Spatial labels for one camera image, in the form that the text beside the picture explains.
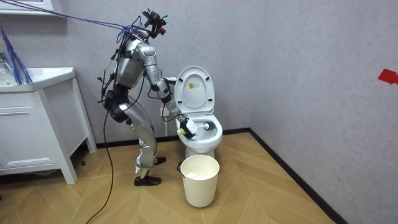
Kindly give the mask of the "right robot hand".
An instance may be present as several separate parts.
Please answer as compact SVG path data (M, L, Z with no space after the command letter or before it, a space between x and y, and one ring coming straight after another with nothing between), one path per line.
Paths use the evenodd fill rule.
M185 136L186 138L191 139L196 135L198 126L192 119L189 119L186 116L180 116L178 121L180 123L180 127L177 130L177 134L179 136Z

